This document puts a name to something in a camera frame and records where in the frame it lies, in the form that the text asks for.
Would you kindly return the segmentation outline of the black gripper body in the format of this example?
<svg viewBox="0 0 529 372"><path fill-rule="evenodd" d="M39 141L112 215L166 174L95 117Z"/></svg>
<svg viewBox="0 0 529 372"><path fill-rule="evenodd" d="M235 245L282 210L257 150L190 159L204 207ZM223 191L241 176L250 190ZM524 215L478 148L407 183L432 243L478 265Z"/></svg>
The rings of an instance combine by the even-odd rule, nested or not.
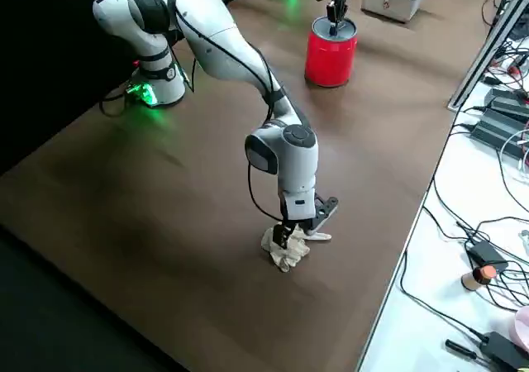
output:
<svg viewBox="0 0 529 372"><path fill-rule="evenodd" d="M316 192L314 189L301 193L279 190L280 211L284 220L293 222L310 221L316 217Z"/></svg>

